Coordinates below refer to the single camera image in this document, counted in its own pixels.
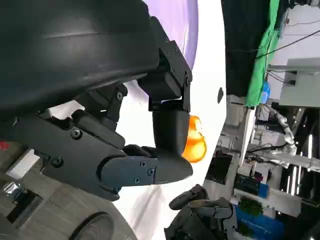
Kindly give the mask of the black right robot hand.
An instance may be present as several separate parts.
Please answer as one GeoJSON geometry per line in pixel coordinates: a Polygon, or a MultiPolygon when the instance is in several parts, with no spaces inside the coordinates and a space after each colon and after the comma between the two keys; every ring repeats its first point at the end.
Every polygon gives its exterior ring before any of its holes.
{"type": "Polygon", "coordinates": [[[224,197],[210,200],[205,188],[196,184],[170,203],[177,215],[164,229],[167,240],[235,240],[238,228],[235,207],[224,197]]]}

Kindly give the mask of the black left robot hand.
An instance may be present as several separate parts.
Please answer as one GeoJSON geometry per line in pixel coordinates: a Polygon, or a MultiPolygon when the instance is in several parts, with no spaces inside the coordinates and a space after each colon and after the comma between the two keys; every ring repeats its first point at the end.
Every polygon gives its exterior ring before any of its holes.
{"type": "Polygon", "coordinates": [[[109,201],[123,187],[193,174],[192,71],[141,0],[3,0],[0,138],[43,159],[43,173],[109,201]],[[148,96],[155,147],[116,132],[136,80],[148,96]]]}

